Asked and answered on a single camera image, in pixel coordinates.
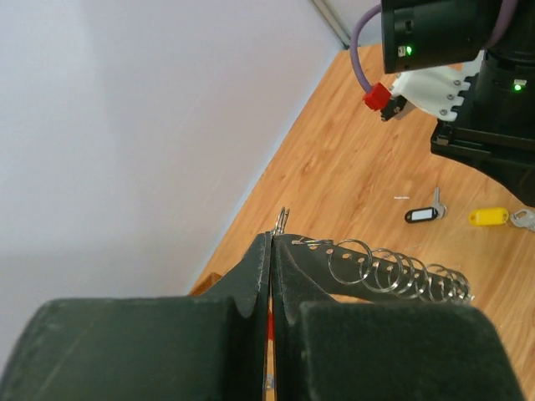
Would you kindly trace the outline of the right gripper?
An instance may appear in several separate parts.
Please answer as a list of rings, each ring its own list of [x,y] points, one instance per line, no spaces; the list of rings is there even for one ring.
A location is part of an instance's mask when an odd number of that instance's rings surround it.
[[[431,136],[431,153],[478,170],[534,207],[534,151],[455,139],[445,123]]]

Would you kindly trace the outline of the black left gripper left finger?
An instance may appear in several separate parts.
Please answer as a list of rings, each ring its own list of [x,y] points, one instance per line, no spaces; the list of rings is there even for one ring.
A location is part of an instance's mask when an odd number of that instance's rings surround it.
[[[261,400],[272,236],[199,296],[64,298],[23,329],[4,400]]]

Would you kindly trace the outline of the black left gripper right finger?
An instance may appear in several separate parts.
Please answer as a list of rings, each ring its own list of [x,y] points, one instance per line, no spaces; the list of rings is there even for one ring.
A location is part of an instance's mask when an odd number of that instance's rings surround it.
[[[279,400],[521,400],[497,330],[478,309],[461,338],[424,351],[341,348],[300,336],[276,351]]]

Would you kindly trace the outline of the key with yellow tag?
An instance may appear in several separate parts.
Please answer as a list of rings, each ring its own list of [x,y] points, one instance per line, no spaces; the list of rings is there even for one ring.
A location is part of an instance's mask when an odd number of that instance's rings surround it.
[[[534,231],[534,211],[521,209],[510,212],[504,207],[481,208],[472,211],[468,216],[473,226],[514,226]]]

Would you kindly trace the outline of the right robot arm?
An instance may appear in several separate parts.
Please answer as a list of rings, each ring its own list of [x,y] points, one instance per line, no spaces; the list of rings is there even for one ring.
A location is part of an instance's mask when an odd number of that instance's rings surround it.
[[[456,117],[431,152],[470,166],[534,205],[534,3],[383,1],[385,72],[483,60],[458,84]]]

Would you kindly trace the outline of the key with black tag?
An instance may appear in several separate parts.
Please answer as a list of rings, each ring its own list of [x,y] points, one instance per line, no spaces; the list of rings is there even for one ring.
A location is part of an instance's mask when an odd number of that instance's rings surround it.
[[[415,224],[420,222],[435,221],[446,215],[446,206],[441,202],[441,190],[435,188],[433,203],[430,206],[409,210],[405,213],[405,222]]]

